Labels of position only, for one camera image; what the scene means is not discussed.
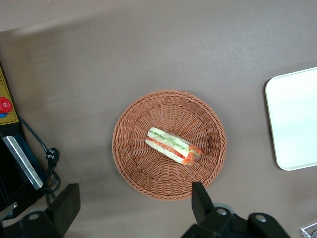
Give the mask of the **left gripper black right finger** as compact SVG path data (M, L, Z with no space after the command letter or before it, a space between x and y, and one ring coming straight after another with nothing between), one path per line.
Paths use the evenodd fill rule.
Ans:
M223 206L215 206L200 182L192 183L191 204L198 226L211 233L225 233L230 229L232 213Z

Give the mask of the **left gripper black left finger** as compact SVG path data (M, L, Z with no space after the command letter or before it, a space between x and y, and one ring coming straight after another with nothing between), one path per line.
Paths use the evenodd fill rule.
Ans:
M46 209L58 234L64 237L81 208L79 184L69 184Z

